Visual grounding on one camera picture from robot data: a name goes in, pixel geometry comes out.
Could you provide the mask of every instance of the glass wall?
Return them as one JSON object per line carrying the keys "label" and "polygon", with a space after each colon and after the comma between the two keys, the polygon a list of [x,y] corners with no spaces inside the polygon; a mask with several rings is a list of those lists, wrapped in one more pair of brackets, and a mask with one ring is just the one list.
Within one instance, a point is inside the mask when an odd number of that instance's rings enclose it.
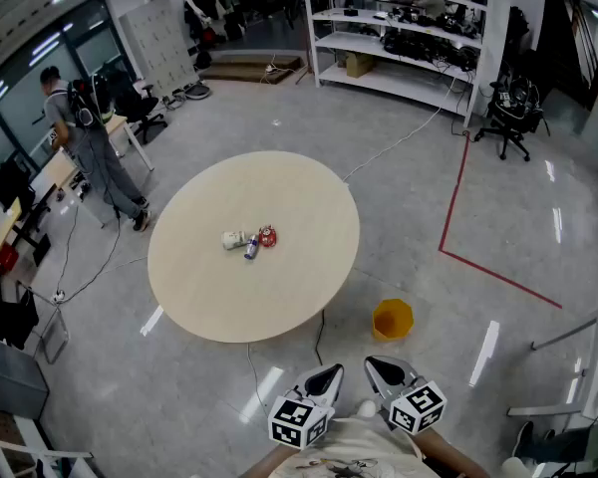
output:
{"label": "glass wall", "polygon": [[51,158],[40,73],[56,66],[64,80],[86,79],[104,64],[135,73],[104,0],[89,0],[46,27],[0,67],[0,167],[12,159],[32,176]]}

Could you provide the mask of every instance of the shelving unit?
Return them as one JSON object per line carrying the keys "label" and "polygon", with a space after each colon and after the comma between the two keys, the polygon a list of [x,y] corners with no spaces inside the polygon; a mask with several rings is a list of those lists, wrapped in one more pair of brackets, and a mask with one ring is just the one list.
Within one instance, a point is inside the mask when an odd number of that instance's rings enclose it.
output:
{"label": "shelving unit", "polygon": [[[308,14],[308,30],[317,87],[322,81],[337,82],[356,87],[364,87],[394,94],[404,98],[421,101],[437,108],[464,117],[463,125],[469,125],[469,119],[478,97],[479,87],[487,87],[496,80],[509,16],[510,0],[487,0],[487,5],[470,0],[445,0],[451,4],[464,5],[468,9],[486,13],[485,30],[482,37],[474,39],[446,32],[440,27],[423,27],[414,23],[402,23],[396,20],[375,18],[377,11],[357,9],[357,16],[345,16],[344,9],[335,8],[333,0],[329,0],[331,8],[313,13],[310,0],[305,0]],[[333,32],[325,37],[315,35],[315,22],[329,21],[333,23]],[[475,71],[465,72],[461,68],[415,60],[405,56],[394,55],[384,50],[378,37],[337,31],[335,23],[358,23],[385,28],[397,28],[422,34],[429,34],[448,39],[459,47],[472,47],[479,50],[479,59]],[[364,53],[376,57],[377,64],[372,71],[360,78],[349,77],[344,68],[336,64],[320,72],[318,49],[328,48],[356,53]],[[453,92],[448,93],[453,81]]]}

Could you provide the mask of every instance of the red floor marking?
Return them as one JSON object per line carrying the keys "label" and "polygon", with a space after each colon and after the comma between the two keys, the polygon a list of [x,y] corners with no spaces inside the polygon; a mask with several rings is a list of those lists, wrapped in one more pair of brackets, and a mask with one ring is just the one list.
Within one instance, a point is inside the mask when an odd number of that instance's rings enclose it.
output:
{"label": "red floor marking", "polygon": [[498,273],[495,273],[489,269],[479,266],[478,264],[475,264],[474,262],[471,262],[467,259],[463,259],[459,255],[449,252],[449,251],[446,251],[444,249],[444,247],[446,245],[446,238],[448,237],[449,222],[451,221],[451,214],[454,211],[454,203],[456,202],[456,196],[458,195],[458,189],[460,188],[460,182],[462,180],[462,173],[465,169],[465,161],[467,160],[467,151],[468,150],[469,150],[469,134],[465,137],[465,149],[463,150],[463,153],[462,153],[462,161],[460,162],[460,170],[458,171],[458,178],[456,179],[456,186],[454,187],[454,192],[451,194],[451,202],[449,203],[448,217],[446,218],[446,225],[443,229],[443,235],[441,236],[441,243],[439,243],[439,251],[441,253],[448,255],[449,257],[452,257],[453,259],[457,259],[458,261],[463,262],[464,264],[467,264],[470,267],[473,267],[474,269],[477,269],[478,271],[481,271],[482,273],[493,276],[494,278],[497,278],[498,280],[501,280],[509,285],[512,285],[513,287],[516,287],[517,289],[520,289],[521,291],[526,292],[527,294],[531,294],[532,296],[535,296],[536,298],[538,298],[546,303],[549,303],[550,305],[553,305],[556,308],[562,309],[562,305],[560,305],[559,303],[556,303],[555,301],[550,300],[549,298],[546,298],[542,294],[538,294],[537,292],[534,292],[531,289],[528,289],[527,287],[520,285],[519,283],[516,283],[513,280],[510,280],[509,278],[505,278],[504,276],[499,275]]}

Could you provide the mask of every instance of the gray shirt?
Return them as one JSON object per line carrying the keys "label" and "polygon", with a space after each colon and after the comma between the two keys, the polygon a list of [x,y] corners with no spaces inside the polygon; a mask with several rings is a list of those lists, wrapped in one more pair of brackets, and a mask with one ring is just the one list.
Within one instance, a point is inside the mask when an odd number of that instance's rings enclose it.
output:
{"label": "gray shirt", "polygon": [[[65,91],[68,86],[69,82],[59,80],[54,88],[54,92]],[[76,118],[71,113],[67,93],[60,92],[58,94],[51,94],[44,102],[44,114],[50,124],[54,124],[59,120],[63,120],[67,124],[67,128],[69,129],[69,141],[65,147],[69,152],[76,153],[79,145],[84,140],[86,132],[80,127],[75,127]]]}

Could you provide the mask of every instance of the yellow trash can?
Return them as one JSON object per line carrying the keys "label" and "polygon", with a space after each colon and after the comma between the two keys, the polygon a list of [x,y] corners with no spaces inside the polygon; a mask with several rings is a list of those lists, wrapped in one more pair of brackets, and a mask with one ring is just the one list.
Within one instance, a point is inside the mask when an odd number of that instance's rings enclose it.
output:
{"label": "yellow trash can", "polygon": [[400,299],[386,299],[372,314],[372,331],[380,342],[404,338],[415,324],[412,308]]}

